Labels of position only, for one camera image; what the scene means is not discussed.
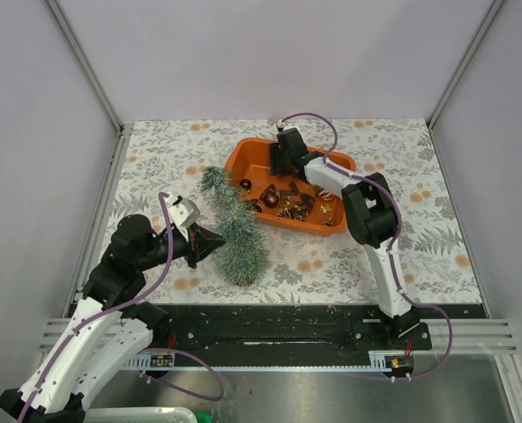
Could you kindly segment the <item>small frosted christmas tree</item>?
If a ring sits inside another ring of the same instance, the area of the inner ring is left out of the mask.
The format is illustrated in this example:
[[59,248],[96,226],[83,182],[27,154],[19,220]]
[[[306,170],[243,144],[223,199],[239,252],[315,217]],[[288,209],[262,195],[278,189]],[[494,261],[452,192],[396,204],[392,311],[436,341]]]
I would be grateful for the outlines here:
[[206,167],[200,191],[208,197],[225,241],[217,255],[221,276],[235,286],[257,283],[267,270],[268,252],[261,225],[244,188],[224,167]]

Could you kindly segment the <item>orange plastic tray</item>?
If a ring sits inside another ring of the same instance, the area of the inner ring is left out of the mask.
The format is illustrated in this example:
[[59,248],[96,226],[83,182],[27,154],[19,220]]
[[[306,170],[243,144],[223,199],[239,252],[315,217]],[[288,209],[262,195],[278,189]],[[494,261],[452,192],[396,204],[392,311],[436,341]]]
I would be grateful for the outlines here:
[[247,137],[236,145],[225,168],[231,181],[238,185],[250,182],[242,193],[257,221],[296,232],[330,236],[346,231],[347,221],[340,197],[293,176],[270,172],[269,139]]

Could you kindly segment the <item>gold flower ornament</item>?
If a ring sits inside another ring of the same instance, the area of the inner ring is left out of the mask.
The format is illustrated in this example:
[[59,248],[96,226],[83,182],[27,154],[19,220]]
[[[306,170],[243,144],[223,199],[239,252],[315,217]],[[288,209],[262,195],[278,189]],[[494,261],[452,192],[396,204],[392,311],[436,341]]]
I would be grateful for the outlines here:
[[332,210],[332,207],[329,204],[324,204],[320,207],[322,213],[326,214]]

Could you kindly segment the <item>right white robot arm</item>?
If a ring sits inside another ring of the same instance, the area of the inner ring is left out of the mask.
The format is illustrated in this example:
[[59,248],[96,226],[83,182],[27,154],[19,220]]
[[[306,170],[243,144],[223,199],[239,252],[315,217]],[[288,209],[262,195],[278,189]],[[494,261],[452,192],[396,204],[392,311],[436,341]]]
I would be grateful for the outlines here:
[[272,172],[326,189],[342,200],[348,231],[371,264],[383,325],[392,338],[407,338],[420,322],[402,280],[402,222],[385,178],[379,173],[359,176],[333,162],[328,152],[310,152],[299,130],[286,129],[282,122],[269,151]]

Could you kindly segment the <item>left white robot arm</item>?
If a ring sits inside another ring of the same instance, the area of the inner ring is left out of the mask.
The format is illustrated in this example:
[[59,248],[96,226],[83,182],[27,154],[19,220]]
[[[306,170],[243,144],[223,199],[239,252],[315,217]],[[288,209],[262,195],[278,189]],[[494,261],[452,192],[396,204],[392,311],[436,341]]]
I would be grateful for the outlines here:
[[158,233],[141,214],[121,219],[66,330],[29,380],[3,391],[0,408],[18,422],[82,421],[90,394],[126,360],[173,338],[168,312],[138,299],[145,271],[178,258],[195,268],[224,243],[196,223]]

